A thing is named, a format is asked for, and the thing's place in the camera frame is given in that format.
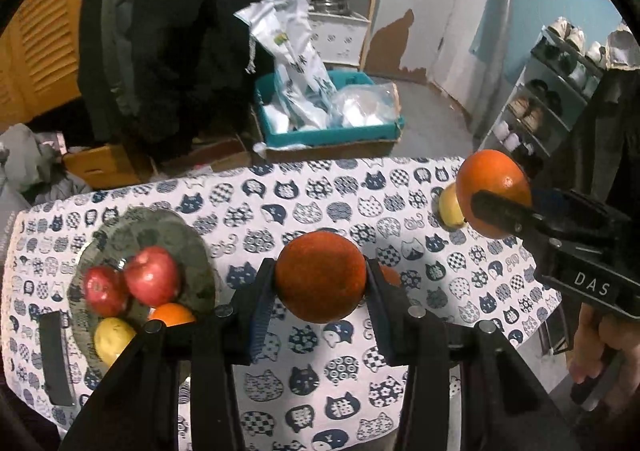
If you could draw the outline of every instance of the teal basket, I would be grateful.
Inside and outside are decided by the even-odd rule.
[[[373,85],[373,81],[364,72],[348,72],[347,70],[329,70],[329,77],[336,89],[347,85]],[[305,144],[307,146],[325,146],[327,144],[347,144],[362,141],[395,141],[400,138],[404,128],[404,118],[399,116],[395,123],[378,126],[359,126],[357,128],[329,128],[327,130],[311,130],[309,132],[286,132],[274,134],[267,115],[262,108],[271,103],[275,92],[273,74],[262,76],[255,82],[254,100],[257,104],[257,115],[260,129],[267,146],[281,148],[289,144]]]

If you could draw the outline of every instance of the tablecloth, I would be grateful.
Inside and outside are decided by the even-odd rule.
[[[131,206],[170,208],[202,235],[226,303],[251,283],[264,257],[303,233],[327,229],[399,272],[414,304],[463,325],[492,319],[515,344],[532,335],[561,297],[534,280],[514,237],[450,232],[434,214],[462,159],[373,158],[265,164],[158,184],[97,191],[21,213],[2,287],[1,342],[11,389],[68,428],[100,381],[71,333],[67,287],[79,253],[103,222]],[[37,320],[61,310],[78,407],[52,406],[43,391]],[[264,347],[235,367],[247,447],[260,451],[346,448],[398,426],[406,369],[378,352],[364,303],[318,325],[276,301]],[[452,389],[457,388],[454,378]],[[190,383],[180,386],[181,449],[191,448]]]

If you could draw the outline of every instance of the orange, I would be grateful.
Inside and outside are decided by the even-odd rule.
[[[471,211],[471,197],[482,189],[531,206],[529,181],[511,158],[495,150],[475,152],[467,157],[458,171],[456,197],[466,221],[487,238],[504,238],[508,233],[478,220]]]
[[[398,274],[391,267],[387,267],[386,265],[380,265],[380,270],[382,271],[382,275],[385,277],[385,281],[394,287],[400,287],[400,274]]]
[[[346,238],[314,231],[290,241],[275,268],[278,297],[293,315],[309,323],[348,316],[364,295],[366,265]]]
[[[177,303],[165,303],[149,314],[149,319],[159,319],[167,326],[181,325],[195,321],[195,317],[187,307]]]

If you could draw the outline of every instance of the red apple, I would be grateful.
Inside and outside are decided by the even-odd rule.
[[[158,246],[140,251],[124,268],[130,293],[140,303],[156,308],[180,291],[180,273],[174,259]]]
[[[121,272],[98,265],[84,273],[84,298],[103,317],[116,317],[127,308],[129,291]]]

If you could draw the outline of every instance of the green plate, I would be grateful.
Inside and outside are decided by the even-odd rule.
[[[95,352],[94,333],[103,318],[84,300],[82,276],[96,265],[121,268],[130,257],[152,245],[164,247],[180,269],[182,288],[175,303],[188,307],[194,313],[206,313],[215,308],[216,297],[220,296],[220,277],[209,263],[202,238],[176,213],[166,209],[133,207],[117,221],[103,224],[94,233],[94,240],[82,251],[67,292],[74,339],[89,366],[102,374],[109,367]],[[132,297],[127,311],[120,318],[139,331],[148,314],[149,307]],[[181,379],[188,373],[183,368],[180,370]]]

